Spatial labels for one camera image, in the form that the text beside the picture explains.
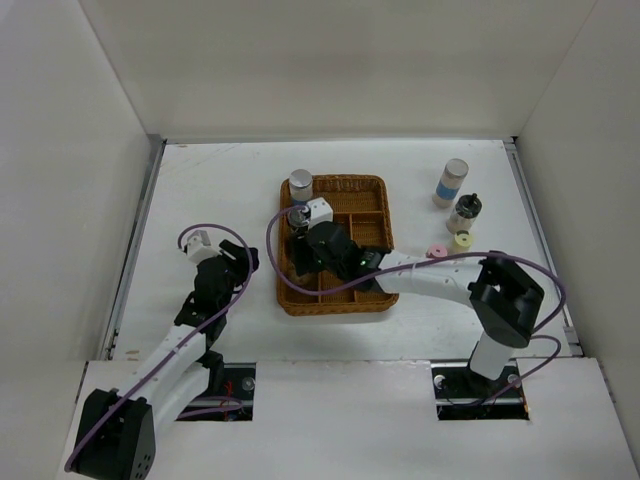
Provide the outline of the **blue-label beige-lid shaker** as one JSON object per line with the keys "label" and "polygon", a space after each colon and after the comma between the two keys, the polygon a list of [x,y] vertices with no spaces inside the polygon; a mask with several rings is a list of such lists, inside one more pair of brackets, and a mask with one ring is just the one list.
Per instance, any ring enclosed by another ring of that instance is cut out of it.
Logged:
{"label": "blue-label beige-lid shaker", "polygon": [[465,160],[460,158],[450,159],[444,166],[444,170],[432,196],[433,203],[439,208],[451,206],[468,172],[469,165]]}

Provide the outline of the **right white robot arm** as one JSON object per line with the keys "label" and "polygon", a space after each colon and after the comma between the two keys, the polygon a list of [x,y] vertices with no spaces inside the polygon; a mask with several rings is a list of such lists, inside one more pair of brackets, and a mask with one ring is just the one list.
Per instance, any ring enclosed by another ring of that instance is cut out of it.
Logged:
{"label": "right white robot arm", "polygon": [[357,291],[416,294],[472,309],[483,329],[464,370],[473,394],[489,394],[512,354],[529,345],[544,291],[515,261],[492,252],[476,263],[456,258],[429,266],[419,257],[362,247],[325,221],[289,241],[296,274],[328,272]]}

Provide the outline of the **brown wicker divided tray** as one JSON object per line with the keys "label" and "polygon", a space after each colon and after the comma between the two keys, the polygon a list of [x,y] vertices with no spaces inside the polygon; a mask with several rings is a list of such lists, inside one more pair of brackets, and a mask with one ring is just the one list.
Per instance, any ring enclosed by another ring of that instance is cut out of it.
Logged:
{"label": "brown wicker divided tray", "polygon": [[285,279],[277,280],[277,301],[291,316],[378,313],[396,294],[384,294],[372,280],[331,295],[306,295],[290,287],[334,290],[373,271],[394,247],[387,191],[375,175],[316,175],[312,190],[333,210],[330,226],[292,227],[279,218],[272,251]]}

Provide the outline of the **blue-label silver-lid shaker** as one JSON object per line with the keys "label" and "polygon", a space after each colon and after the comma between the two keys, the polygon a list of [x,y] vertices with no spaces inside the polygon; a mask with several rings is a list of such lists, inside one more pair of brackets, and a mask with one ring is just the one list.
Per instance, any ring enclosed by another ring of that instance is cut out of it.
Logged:
{"label": "blue-label silver-lid shaker", "polygon": [[297,169],[290,173],[289,191],[291,202],[294,205],[302,205],[313,197],[313,176],[305,169]]}

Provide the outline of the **yellow-lid condiment bottle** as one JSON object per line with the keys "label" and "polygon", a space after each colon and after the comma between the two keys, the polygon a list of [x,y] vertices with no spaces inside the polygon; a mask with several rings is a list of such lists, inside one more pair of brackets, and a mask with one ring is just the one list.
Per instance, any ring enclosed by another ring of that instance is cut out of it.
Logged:
{"label": "yellow-lid condiment bottle", "polygon": [[468,252],[473,245],[473,235],[467,230],[457,231],[453,235],[451,252],[454,254]]}

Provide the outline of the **pink-lid condiment bottle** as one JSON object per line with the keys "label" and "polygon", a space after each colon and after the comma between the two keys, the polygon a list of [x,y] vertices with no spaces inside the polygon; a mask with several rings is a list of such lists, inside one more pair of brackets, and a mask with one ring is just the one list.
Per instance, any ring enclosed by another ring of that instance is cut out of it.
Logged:
{"label": "pink-lid condiment bottle", "polygon": [[445,245],[442,244],[432,244],[428,247],[425,256],[427,258],[444,258],[449,254],[448,249]]}

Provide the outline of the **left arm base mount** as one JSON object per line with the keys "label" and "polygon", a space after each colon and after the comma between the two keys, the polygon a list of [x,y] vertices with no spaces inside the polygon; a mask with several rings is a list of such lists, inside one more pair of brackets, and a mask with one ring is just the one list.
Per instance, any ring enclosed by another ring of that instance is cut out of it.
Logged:
{"label": "left arm base mount", "polygon": [[205,354],[200,363],[209,369],[209,386],[188,404],[178,420],[252,421],[256,393],[256,364],[228,363],[222,354],[214,351]]}

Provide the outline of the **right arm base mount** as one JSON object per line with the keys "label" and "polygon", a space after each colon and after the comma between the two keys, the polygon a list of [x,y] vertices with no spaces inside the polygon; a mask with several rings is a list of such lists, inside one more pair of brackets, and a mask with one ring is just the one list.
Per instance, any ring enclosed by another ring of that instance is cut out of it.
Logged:
{"label": "right arm base mount", "polygon": [[512,360],[497,380],[472,372],[465,362],[435,362],[431,376],[436,414],[441,421],[524,420],[529,411],[520,384],[499,394],[520,371]]}

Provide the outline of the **black-lid glass jar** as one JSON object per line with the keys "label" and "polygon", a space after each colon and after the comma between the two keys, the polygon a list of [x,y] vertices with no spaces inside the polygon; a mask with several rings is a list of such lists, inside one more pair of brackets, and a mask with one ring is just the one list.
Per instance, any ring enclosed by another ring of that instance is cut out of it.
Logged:
{"label": "black-lid glass jar", "polygon": [[299,274],[293,264],[287,266],[285,276],[298,287],[307,290],[315,290],[317,288],[317,275],[315,273]]}

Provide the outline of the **black-knob glass grinder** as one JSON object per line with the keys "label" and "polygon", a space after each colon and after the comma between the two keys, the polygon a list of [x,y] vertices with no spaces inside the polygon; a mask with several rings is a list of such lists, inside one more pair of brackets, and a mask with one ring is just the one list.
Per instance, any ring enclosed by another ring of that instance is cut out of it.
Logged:
{"label": "black-knob glass grinder", "polygon": [[483,204],[477,193],[462,195],[455,204],[446,227],[451,234],[469,231],[482,211]]}

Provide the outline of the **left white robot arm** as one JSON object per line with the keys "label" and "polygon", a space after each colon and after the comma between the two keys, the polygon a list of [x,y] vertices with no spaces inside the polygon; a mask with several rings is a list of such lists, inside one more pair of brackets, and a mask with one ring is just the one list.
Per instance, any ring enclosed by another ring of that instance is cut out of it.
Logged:
{"label": "left white robot arm", "polygon": [[153,466],[161,431],[198,395],[224,387],[224,362],[212,351],[229,308],[259,267],[258,251],[222,241],[213,248],[188,241],[196,264],[193,290],[167,335],[122,384],[94,389],[81,408],[64,469],[89,479],[144,479]]}

